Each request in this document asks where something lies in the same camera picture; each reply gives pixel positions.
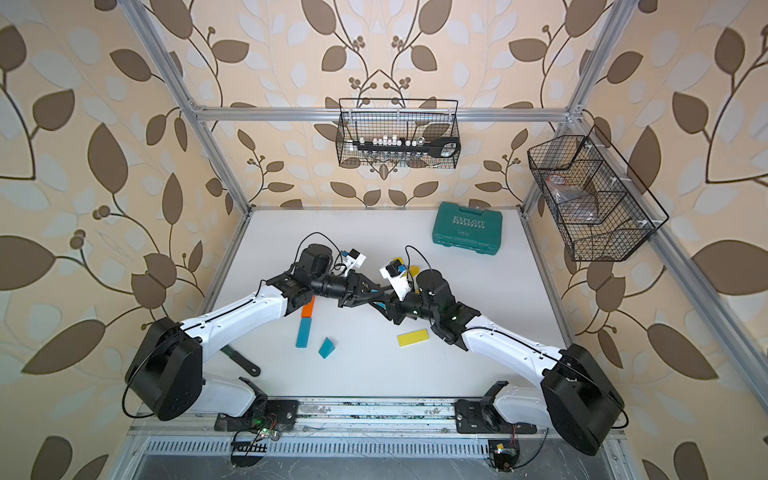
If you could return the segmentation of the orange long block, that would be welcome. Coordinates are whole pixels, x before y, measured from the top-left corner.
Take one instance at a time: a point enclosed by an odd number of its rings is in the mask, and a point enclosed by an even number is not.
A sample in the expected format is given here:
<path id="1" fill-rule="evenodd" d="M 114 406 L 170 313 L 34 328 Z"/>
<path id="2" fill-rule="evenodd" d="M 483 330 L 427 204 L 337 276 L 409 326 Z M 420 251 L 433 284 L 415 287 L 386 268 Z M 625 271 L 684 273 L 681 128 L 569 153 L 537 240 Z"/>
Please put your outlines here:
<path id="1" fill-rule="evenodd" d="M 316 298 L 312 297 L 310 302 L 302 308 L 302 311 L 301 311 L 301 318 L 302 319 L 312 319 L 312 314 L 313 314 L 313 311 L 314 311 L 315 300 L 316 300 Z"/>

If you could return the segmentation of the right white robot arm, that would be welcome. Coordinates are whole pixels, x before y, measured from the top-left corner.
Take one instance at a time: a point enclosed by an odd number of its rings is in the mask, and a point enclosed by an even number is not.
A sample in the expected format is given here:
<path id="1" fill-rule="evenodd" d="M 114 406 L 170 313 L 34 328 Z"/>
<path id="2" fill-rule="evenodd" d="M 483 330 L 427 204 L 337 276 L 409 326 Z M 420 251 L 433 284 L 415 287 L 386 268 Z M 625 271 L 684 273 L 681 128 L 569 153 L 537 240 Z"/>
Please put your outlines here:
<path id="1" fill-rule="evenodd" d="M 458 301 L 437 270 L 421 272 L 416 291 L 403 284 L 371 288 L 367 303 L 397 324 L 405 318 L 428 321 L 445 343 L 490 358 L 538 389 L 528 396 L 494 393 L 492 408 L 505 422 L 552 428 L 571 447 L 594 456 L 627 416 L 618 390 L 584 347 L 559 349 L 503 328 Z"/>

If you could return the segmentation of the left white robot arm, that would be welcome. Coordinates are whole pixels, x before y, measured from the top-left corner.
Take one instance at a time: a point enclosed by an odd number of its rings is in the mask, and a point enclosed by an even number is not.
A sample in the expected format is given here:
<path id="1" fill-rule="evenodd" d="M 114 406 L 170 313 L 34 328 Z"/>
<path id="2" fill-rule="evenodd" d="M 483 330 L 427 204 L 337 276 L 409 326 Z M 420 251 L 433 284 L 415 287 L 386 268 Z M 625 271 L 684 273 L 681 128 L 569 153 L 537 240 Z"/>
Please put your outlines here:
<path id="1" fill-rule="evenodd" d="M 334 255 L 322 244 L 306 247 L 287 271 L 261 283 L 241 300 L 182 322 L 155 321 L 125 376 L 151 415 L 169 421 L 190 413 L 243 417 L 257 404 L 261 390 L 250 380 L 204 375 L 214 354 L 253 330 L 308 305 L 315 297 L 335 299 L 339 307 L 387 300 L 381 286 L 353 268 L 333 273 Z"/>

